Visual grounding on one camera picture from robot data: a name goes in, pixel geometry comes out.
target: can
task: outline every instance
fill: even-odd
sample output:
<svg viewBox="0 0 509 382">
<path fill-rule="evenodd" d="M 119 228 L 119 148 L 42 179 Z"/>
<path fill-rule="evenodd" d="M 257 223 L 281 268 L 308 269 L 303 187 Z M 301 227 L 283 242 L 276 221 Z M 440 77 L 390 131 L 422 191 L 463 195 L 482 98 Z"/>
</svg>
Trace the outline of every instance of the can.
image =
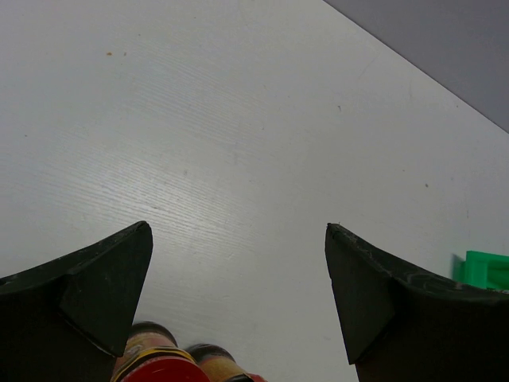
<svg viewBox="0 0 509 382">
<path fill-rule="evenodd" d="M 117 359 L 111 382 L 210 382 L 175 337 L 154 322 L 133 325 L 124 355 Z"/>
<path fill-rule="evenodd" d="M 233 356 L 220 346 L 199 344 L 189 348 L 188 353 L 211 382 L 266 382 L 238 366 Z"/>
</svg>

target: gray background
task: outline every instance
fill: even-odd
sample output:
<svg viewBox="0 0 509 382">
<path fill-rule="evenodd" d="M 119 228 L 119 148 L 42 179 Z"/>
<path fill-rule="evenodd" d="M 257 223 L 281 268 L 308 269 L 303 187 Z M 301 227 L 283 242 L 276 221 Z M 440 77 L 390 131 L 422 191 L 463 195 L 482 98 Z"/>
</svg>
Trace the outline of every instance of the gray background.
<svg viewBox="0 0 509 382">
<path fill-rule="evenodd" d="M 509 131 L 509 2 L 326 1 Z"/>
</svg>

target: white wooden surface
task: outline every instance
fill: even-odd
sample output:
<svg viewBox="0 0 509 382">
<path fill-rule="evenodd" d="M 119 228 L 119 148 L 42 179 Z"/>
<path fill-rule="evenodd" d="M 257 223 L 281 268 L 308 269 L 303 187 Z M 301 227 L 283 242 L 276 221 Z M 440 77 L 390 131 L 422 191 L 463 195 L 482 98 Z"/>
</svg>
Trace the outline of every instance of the white wooden surface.
<svg viewBox="0 0 509 382">
<path fill-rule="evenodd" d="M 509 135 L 321 0 L 21 0 L 0 33 L 0 275 L 148 220 L 139 319 L 353 381 L 326 223 L 441 275 L 507 253 Z"/>
</svg>

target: green object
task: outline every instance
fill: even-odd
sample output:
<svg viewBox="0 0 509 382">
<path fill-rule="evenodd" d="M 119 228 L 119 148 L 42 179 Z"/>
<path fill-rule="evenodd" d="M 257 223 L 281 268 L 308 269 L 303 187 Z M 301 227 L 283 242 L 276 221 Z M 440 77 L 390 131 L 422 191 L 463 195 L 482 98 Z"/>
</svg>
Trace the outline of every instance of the green object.
<svg viewBox="0 0 509 382">
<path fill-rule="evenodd" d="M 509 290 L 509 256 L 467 251 L 467 259 L 454 267 L 453 278 L 478 288 Z"/>
</svg>

